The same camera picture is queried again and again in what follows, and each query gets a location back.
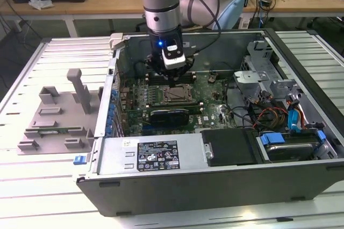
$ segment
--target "aluminum extrusion table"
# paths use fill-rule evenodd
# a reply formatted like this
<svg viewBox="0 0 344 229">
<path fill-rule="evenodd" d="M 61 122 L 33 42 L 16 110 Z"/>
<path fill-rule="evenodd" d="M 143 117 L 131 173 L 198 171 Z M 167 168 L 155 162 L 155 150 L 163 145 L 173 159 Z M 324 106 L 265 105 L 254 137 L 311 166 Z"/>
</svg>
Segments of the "aluminum extrusion table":
<svg viewBox="0 0 344 229">
<path fill-rule="evenodd" d="M 317 35 L 278 35 L 344 112 L 343 59 Z M 42 43 L 1 102 L 0 228 L 344 227 L 344 181 L 312 201 L 108 218 L 98 213 L 73 181 L 82 170 L 73 166 L 75 154 L 18 156 L 17 143 L 40 103 L 41 87 L 54 84 L 59 92 L 71 92 L 67 71 L 81 68 L 83 83 L 97 90 L 105 81 L 111 57 L 109 37 Z"/>
</svg>

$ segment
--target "warning label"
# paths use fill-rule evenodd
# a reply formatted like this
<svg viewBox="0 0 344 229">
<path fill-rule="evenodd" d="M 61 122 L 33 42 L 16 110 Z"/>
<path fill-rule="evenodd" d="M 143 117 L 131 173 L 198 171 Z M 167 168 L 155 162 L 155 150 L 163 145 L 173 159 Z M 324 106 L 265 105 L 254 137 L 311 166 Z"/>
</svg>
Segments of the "warning label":
<svg viewBox="0 0 344 229">
<path fill-rule="evenodd" d="M 177 141 L 138 143 L 138 171 L 180 169 Z"/>
</svg>

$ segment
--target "blue latch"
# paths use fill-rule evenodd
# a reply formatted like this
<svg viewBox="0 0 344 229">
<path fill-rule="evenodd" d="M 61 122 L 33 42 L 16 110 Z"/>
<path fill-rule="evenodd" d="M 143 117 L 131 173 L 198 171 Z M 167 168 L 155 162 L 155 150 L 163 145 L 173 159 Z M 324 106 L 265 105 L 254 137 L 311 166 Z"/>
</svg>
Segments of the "blue latch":
<svg viewBox="0 0 344 229">
<path fill-rule="evenodd" d="M 113 123 L 113 120 L 112 120 L 111 118 L 108 118 L 108 119 L 106 120 L 106 124 L 112 125 L 112 123 Z"/>
<path fill-rule="evenodd" d="M 85 155 L 77 155 L 76 157 L 74 157 L 73 164 L 75 166 L 79 166 L 81 164 L 87 164 L 86 156 Z"/>
<path fill-rule="evenodd" d="M 285 140 L 280 133 L 265 133 L 263 136 L 260 137 L 262 140 L 263 145 L 267 144 L 282 144 L 285 143 Z"/>
<path fill-rule="evenodd" d="M 105 128 L 105 133 L 112 133 L 112 128 L 111 127 L 106 127 Z"/>
<path fill-rule="evenodd" d="M 114 112 L 108 111 L 107 115 L 110 116 L 110 118 L 113 118 L 114 117 Z"/>
<path fill-rule="evenodd" d="M 323 131 L 318 131 L 318 137 L 319 137 L 321 143 L 324 143 L 324 142 L 325 142 L 325 140 L 326 140 L 326 135 L 324 134 Z"/>
<path fill-rule="evenodd" d="M 116 97 L 117 95 L 118 95 L 118 91 L 112 89 L 112 90 L 111 90 L 111 96 L 112 96 L 112 97 Z"/>
<path fill-rule="evenodd" d="M 109 109 L 110 109 L 110 110 L 113 111 L 115 108 L 116 108 L 116 106 L 115 106 L 114 104 L 109 104 Z"/>
<path fill-rule="evenodd" d="M 289 110 L 288 115 L 288 128 L 290 130 L 294 130 L 296 132 L 300 132 L 301 130 L 297 127 L 297 121 L 299 119 L 299 113 L 295 109 Z"/>
</svg>

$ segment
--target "gray plastic stand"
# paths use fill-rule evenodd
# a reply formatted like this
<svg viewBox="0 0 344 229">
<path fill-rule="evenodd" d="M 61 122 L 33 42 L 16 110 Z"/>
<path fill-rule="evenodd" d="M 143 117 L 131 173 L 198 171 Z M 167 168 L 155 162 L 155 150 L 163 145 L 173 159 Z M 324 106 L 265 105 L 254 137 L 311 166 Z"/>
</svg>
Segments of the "gray plastic stand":
<svg viewBox="0 0 344 229">
<path fill-rule="evenodd" d="M 22 141 L 19 155 L 90 152 L 94 142 L 101 89 L 89 92 L 81 82 L 81 70 L 70 69 L 67 79 L 76 93 L 58 93 L 43 87 L 39 105 Z"/>
</svg>

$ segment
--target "power adapter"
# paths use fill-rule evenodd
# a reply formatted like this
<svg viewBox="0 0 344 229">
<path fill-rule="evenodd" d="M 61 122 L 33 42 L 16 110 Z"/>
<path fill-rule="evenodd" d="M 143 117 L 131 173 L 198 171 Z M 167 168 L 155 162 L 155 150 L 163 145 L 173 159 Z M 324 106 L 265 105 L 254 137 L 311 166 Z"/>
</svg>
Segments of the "power adapter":
<svg viewBox="0 0 344 229">
<path fill-rule="evenodd" d="M 272 0 L 260 0 L 262 7 L 269 8 L 273 3 Z"/>
</svg>

